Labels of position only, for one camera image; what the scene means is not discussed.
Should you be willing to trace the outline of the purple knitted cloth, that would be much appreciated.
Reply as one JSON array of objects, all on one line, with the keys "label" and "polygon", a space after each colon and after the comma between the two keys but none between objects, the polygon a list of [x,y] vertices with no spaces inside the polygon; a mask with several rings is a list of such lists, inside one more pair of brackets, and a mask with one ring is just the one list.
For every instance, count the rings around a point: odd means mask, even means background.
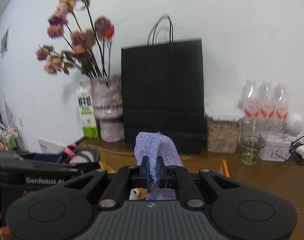
[{"label": "purple knitted cloth", "polygon": [[137,165],[143,158],[149,158],[149,186],[147,187],[148,201],[175,200],[173,189],[161,189],[157,186],[157,158],[162,157],[166,166],[183,166],[176,146],[172,139],[161,133],[140,132],[136,136],[134,155]]}]

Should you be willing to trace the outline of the orange red cardboard box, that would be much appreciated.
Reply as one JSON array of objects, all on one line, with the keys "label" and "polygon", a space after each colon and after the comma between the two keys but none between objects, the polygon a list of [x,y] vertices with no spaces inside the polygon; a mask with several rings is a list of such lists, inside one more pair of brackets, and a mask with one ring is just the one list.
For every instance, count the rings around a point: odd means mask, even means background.
[{"label": "orange red cardboard box", "polygon": [[[108,174],[114,174],[117,172],[118,169],[114,170],[110,165],[107,163],[104,163],[103,161],[99,161],[99,164],[101,168],[106,169]],[[228,166],[226,161],[223,159],[220,161],[219,168],[217,172],[223,176],[230,177],[229,171],[228,171]],[[144,200],[147,196],[147,191],[146,189],[143,188],[135,188],[131,190],[129,200]]]}]

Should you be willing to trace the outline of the white paper box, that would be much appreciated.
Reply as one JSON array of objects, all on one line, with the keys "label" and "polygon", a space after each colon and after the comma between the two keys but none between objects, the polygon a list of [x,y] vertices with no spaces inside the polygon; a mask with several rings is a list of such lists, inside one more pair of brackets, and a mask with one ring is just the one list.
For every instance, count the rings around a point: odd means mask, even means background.
[{"label": "white paper box", "polygon": [[40,150],[43,154],[58,154],[66,148],[63,143],[38,138]]}]

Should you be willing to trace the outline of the clear container with grains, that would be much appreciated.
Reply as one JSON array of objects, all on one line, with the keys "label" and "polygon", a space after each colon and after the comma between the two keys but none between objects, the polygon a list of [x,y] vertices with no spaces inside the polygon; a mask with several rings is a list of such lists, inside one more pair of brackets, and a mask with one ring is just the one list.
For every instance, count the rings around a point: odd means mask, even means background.
[{"label": "clear container with grains", "polygon": [[243,112],[236,109],[205,109],[207,121],[206,150],[211,153],[232,154],[239,141]]}]

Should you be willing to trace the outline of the green white milk carton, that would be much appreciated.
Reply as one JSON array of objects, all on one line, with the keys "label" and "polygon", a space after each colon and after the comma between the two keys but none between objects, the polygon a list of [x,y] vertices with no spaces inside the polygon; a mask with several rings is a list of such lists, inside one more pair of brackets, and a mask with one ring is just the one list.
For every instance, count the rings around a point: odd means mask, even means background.
[{"label": "green white milk carton", "polygon": [[93,113],[91,83],[89,81],[80,82],[76,95],[83,135],[88,138],[98,138],[99,131]]}]

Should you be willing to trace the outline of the black paper shopping bag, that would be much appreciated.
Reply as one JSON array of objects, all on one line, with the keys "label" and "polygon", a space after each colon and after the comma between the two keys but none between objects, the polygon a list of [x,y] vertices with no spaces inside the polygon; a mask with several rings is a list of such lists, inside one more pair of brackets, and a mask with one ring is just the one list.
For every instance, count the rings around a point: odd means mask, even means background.
[{"label": "black paper shopping bag", "polygon": [[170,137],[177,152],[199,154],[204,137],[204,65],[202,41],[156,44],[156,22],[147,44],[121,50],[121,92],[125,143],[140,132]]}]

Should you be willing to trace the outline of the clear drinking glass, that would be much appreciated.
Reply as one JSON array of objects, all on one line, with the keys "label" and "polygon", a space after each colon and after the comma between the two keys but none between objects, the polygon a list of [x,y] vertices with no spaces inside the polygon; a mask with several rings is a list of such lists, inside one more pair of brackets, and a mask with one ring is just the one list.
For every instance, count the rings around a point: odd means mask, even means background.
[{"label": "clear drinking glass", "polygon": [[240,161],[246,165],[255,165],[266,145],[261,133],[261,123],[256,119],[245,119],[241,124]]}]

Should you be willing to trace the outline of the left water bottle red label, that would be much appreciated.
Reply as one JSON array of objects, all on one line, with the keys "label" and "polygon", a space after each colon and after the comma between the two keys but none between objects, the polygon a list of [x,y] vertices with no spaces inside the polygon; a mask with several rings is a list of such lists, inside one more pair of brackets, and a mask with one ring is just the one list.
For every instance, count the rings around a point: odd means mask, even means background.
[{"label": "left water bottle red label", "polygon": [[253,119],[258,116],[260,110],[258,94],[256,81],[247,79],[238,103],[238,107],[243,111],[245,119]]}]

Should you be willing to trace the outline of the water bottle red label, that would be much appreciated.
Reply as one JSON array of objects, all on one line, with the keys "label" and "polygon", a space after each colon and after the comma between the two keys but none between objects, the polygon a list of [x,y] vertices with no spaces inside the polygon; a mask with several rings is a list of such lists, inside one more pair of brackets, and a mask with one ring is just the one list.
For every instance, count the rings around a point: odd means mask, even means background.
[{"label": "water bottle red label", "polygon": [[285,84],[277,84],[273,94],[273,103],[273,130],[279,132],[284,128],[286,124],[289,111],[289,95]]},{"label": "water bottle red label", "polygon": [[260,110],[258,94],[256,81],[247,79],[238,103],[238,107],[243,111],[245,119],[253,119],[258,116]]},{"label": "water bottle red label", "polygon": [[259,88],[259,116],[263,121],[268,121],[274,116],[275,103],[273,101],[272,83],[270,81],[262,81]]}]

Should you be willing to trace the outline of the white floral tin box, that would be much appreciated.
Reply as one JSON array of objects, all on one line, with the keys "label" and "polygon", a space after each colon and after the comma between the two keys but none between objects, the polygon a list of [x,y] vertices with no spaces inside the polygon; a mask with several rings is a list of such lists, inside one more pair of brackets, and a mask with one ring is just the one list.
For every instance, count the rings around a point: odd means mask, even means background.
[{"label": "white floral tin box", "polygon": [[262,161],[287,161],[291,156],[290,145],[295,139],[296,137],[288,134],[260,132],[259,142],[264,142],[265,146],[261,150],[259,158]]}]

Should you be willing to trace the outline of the middle water bottle red label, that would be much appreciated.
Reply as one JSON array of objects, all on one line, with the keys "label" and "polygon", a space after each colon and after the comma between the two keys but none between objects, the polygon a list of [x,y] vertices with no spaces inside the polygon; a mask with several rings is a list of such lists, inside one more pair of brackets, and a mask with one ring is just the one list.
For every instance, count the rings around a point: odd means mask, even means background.
[{"label": "middle water bottle red label", "polygon": [[273,101],[272,83],[270,81],[262,81],[259,88],[259,116],[263,121],[268,121],[274,116],[275,103]]}]

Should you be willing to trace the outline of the right water bottle red label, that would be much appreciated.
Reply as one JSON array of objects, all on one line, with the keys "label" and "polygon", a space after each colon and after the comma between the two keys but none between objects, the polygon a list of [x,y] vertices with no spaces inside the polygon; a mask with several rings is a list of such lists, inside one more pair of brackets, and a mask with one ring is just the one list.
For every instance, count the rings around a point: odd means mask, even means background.
[{"label": "right water bottle red label", "polygon": [[286,124],[289,111],[289,95],[285,84],[277,84],[273,94],[273,103],[273,130],[279,132],[284,128]]}]

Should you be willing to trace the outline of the dried rose bouquet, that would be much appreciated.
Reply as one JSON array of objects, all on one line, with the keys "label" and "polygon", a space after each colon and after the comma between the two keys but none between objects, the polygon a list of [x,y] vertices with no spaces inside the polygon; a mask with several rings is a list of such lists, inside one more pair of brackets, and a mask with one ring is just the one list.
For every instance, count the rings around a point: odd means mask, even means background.
[{"label": "dried rose bouquet", "polygon": [[47,74],[69,75],[70,69],[76,68],[91,79],[109,79],[115,28],[106,16],[94,20],[90,5],[91,0],[59,0],[56,10],[47,19],[48,37],[62,38],[68,45],[61,51],[47,44],[38,47],[36,57],[45,62]]}]

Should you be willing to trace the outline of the white round speaker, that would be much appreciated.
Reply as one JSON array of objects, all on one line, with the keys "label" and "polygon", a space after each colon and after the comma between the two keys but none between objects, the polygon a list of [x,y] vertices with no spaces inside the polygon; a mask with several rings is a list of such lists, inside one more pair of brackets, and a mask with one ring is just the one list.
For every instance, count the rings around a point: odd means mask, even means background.
[{"label": "white round speaker", "polygon": [[291,112],[288,115],[286,132],[292,136],[299,135],[304,129],[303,118],[299,113]]}]

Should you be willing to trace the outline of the wall picture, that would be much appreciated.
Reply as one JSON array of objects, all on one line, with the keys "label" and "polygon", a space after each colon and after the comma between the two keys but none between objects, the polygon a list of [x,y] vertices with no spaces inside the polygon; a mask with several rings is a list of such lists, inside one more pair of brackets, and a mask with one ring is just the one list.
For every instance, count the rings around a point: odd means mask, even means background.
[{"label": "wall picture", "polygon": [[10,26],[6,29],[2,39],[1,39],[1,57],[4,57],[8,51],[8,39],[9,39]]}]

